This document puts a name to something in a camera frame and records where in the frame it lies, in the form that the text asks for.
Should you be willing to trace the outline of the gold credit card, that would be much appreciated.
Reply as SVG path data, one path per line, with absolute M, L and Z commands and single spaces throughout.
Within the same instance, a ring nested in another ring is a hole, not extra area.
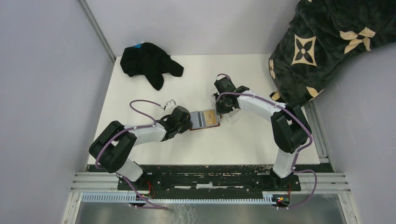
M 219 123 L 218 116 L 214 109 L 203 111 L 203 115 L 207 127 L 216 126 Z

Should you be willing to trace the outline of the brown leather card holder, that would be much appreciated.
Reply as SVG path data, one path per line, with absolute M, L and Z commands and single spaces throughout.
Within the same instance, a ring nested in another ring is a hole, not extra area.
M 190 120 L 192 122 L 190 131 L 220 126 L 220 116 L 215 109 L 190 112 Z

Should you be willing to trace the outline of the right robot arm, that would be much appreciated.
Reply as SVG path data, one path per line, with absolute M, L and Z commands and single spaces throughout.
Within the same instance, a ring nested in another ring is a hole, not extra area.
M 213 97 L 218 115 L 241 109 L 271 123 L 278 152 L 269 183 L 275 190 L 284 189 L 289 183 L 288 176 L 295 169 L 298 154 L 313 143 L 312 131 L 302 108 L 297 104 L 261 97 L 243 85 L 235 87 L 227 76 L 217 79 L 214 86 L 217 93 Z

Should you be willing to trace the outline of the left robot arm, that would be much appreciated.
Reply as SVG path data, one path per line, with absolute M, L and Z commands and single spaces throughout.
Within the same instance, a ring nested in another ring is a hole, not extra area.
M 149 142 L 167 141 L 191 127 L 190 113 L 182 106 L 176 106 L 171 114 L 154 124 L 124 126 L 115 120 L 90 145 L 89 154 L 96 159 L 99 168 L 127 178 L 134 189 L 140 190 L 146 186 L 147 177 L 140 165 L 128 158 L 132 148 Z

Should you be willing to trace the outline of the clear acrylic card box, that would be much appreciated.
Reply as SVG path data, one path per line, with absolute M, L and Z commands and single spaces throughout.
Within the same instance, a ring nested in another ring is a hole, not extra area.
M 245 114 L 245 112 L 239 108 L 237 102 L 238 96 L 231 94 L 220 96 L 219 93 L 214 93 L 211 97 L 212 105 L 216 113 L 220 116 L 220 119 L 227 120 L 233 124 Z

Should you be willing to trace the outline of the black cloth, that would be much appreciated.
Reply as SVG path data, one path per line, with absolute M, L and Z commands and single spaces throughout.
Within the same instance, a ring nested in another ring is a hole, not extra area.
M 120 66 L 129 77 L 143 75 L 157 91 L 163 87 L 163 74 L 181 77 L 184 72 L 182 65 L 171 59 L 162 48 L 149 42 L 125 48 Z

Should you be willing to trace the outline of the black patterned blanket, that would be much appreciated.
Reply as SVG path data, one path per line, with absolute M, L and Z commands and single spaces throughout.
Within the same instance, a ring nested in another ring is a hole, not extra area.
M 346 60 L 396 41 L 393 0 L 301 0 L 269 58 L 274 101 L 305 105 Z

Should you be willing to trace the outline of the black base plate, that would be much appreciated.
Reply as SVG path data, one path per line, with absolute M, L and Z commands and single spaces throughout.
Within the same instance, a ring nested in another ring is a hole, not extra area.
M 154 199 L 258 199 L 263 192 L 302 190 L 296 174 L 280 181 L 271 165 L 143 165 L 139 180 L 118 180 L 118 190 L 149 191 Z

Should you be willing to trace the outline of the aluminium rail frame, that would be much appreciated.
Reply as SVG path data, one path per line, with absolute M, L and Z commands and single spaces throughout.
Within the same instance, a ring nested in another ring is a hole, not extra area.
M 304 113 L 313 143 L 284 184 L 270 176 L 277 153 L 270 124 L 246 113 L 134 146 L 129 158 L 144 176 L 133 187 L 89 158 L 75 174 L 61 223 L 356 224 L 348 180 L 335 170 L 314 104 Z

